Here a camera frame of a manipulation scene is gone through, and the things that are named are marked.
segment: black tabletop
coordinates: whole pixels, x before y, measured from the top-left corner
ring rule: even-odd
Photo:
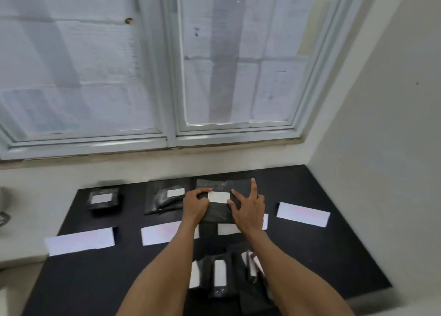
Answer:
[[[91,189],[78,190],[58,235],[117,226],[116,245],[49,257],[43,265],[23,315],[114,315],[137,275],[166,244],[142,246],[140,229],[179,221],[182,211],[144,215],[146,201],[159,188],[198,178],[251,179],[265,196],[269,214],[267,233],[284,252],[311,269],[347,299],[391,286],[383,272],[351,230],[305,165],[213,174],[182,179],[120,185],[122,206],[96,215],[85,208]],[[330,212],[328,226],[276,218],[279,202]],[[242,234],[217,235],[216,224],[200,225],[194,259],[225,252],[228,245],[244,241]],[[203,298],[187,295],[185,314],[240,315],[237,298]]]

